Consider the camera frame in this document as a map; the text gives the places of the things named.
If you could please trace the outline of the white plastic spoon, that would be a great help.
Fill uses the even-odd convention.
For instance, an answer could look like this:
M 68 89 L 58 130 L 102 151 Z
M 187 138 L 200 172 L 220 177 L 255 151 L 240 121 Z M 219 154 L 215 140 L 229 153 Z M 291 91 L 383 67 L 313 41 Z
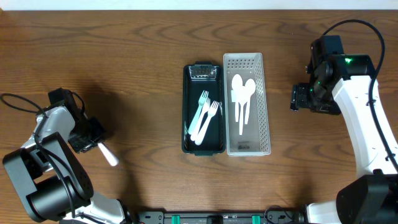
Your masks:
M 250 113 L 250 104 L 251 104 L 251 96 L 254 94 L 256 90 L 256 83 L 253 79 L 248 79 L 245 83 L 246 91 L 247 91 L 247 102 L 246 102 L 246 111 L 245 111 L 245 124 L 249 122 L 249 113 Z
M 243 80 L 240 74 L 235 74 L 231 82 L 232 89 L 234 91 L 234 102 L 235 102 L 235 122 L 239 121 L 239 98 L 241 95 L 241 89 L 243 87 Z
M 110 166 L 114 167 L 119 164 L 119 159 L 109 150 L 109 148 L 103 142 L 99 142 L 98 147 Z
M 236 94 L 236 101 L 239 104 L 239 135 L 243 135 L 243 124 L 244 124 L 244 105 L 248 100 L 248 91 L 245 86 L 241 86 Z

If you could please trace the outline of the white plastic fork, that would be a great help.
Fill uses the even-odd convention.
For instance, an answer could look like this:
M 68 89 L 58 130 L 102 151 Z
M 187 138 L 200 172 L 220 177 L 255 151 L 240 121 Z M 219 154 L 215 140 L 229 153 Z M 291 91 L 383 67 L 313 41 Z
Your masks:
M 206 117 L 205 123 L 201 127 L 201 129 L 200 129 L 200 131 L 198 133 L 198 136 L 197 136 L 197 138 L 195 140 L 195 144 L 197 146 L 199 146 L 203 142 L 203 139 L 205 137 L 206 131 L 208 129 L 208 125 L 209 125 L 212 117 L 214 117 L 214 115 L 217 113 L 218 107 L 219 107 L 219 102 L 218 101 L 213 101 L 211 106 L 210 106 L 210 109 L 207 111 L 207 117 Z
M 198 118 L 198 121 L 196 123 L 195 129 L 193 130 L 193 133 L 190 136 L 190 140 L 191 141 L 195 141 L 197 136 L 198 136 L 198 132 L 200 130 L 202 121 L 203 121 L 203 117 L 205 115 L 205 113 L 210 109 L 210 99 L 207 98 L 205 101 L 205 104 L 203 105 L 203 108 L 201 109 L 201 113 L 200 116 Z

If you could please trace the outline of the mint green plastic fork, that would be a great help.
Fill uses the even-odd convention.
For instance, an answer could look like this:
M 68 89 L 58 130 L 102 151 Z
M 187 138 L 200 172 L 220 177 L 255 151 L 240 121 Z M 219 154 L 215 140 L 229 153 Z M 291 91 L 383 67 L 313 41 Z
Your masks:
M 203 90 L 203 92 L 201 93 L 201 95 L 200 95 L 200 97 L 199 97 L 199 100 L 198 100 L 198 108 L 197 108 L 197 110 L 196 110 L 196 112 L 195 112 L 195 115 L 194 115 L 194 117 L 193 117 L 193 119 L 192 119 L 192 122 L 190 123 L 189 129 L 188 129 L 188 133 L 189 133 L 190 135 L 193 134 L 193 131 L 194 131 L 194 129 L 195 129 L 195 126 L 197 125 L 197 121 L 198 121 L 198 119 L 199 119 L 201 110 L 202 110 L 202 108 L 203 108 L 203 105 L 204 105 L 205 102 L 207 101 L 207 98 L 208 98 L 208 91 Z

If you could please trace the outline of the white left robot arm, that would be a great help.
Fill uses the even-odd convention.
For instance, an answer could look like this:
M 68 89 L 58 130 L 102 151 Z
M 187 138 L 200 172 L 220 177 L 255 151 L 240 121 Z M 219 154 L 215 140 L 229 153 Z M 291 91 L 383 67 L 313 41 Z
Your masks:
M 66 106 L 44 109 L 31 137 L 2 164 L 35 222 L 132 223 L 118 199 L 95 192 L 75 154 L 99 147 L 112 166 L 117 157 L 97 137 L 97 122 Z

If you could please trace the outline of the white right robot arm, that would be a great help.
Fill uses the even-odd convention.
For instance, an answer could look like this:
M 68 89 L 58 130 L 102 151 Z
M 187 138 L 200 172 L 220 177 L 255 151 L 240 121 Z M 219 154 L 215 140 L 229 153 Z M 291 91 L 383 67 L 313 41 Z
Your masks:
M 397 223 L 397 141 L 367 55 L 313 56 L 307 83 L 294 85 L 291 109 L 342 115 L 357 179 L 329 202 L 306 207 L 309 223 Z

